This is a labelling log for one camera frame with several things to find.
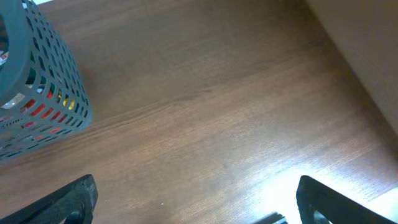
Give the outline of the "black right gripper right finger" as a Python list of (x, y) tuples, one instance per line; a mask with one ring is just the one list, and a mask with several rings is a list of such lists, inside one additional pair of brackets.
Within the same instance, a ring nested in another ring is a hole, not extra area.
[(308, 175), (300, 177), (296, 192), (300, 219), (304, 224), (394, 222), (351, 200)]

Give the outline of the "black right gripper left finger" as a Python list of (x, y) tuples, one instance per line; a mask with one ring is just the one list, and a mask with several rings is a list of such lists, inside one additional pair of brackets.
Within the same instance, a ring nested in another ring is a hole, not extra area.
[(91, 223), (98, 199), (94, 177), (86, 174), (1, 219), (3, 224)]

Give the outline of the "San Remo spaghetti packet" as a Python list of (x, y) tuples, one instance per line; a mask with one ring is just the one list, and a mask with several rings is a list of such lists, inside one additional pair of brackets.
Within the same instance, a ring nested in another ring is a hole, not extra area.
[(44, 103), (31, 99), (21, 107), (25, 116), (18, 125), (23, 132), (21, 141), (50, 142), (71, 134), (81, 124), (74, 99), (51, 91), (45, 99)]

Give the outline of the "grey plastic basket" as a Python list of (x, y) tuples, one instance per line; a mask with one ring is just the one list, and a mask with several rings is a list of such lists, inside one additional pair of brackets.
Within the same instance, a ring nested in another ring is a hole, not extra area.
[[(50, 142), (21, 141), (21, 107), (50, 91), (75, 100), (81, 124)], [(1, 162), (84, 130), (92, 114), (78, 64), (45, 13), (34, 1), (1, 1)]]

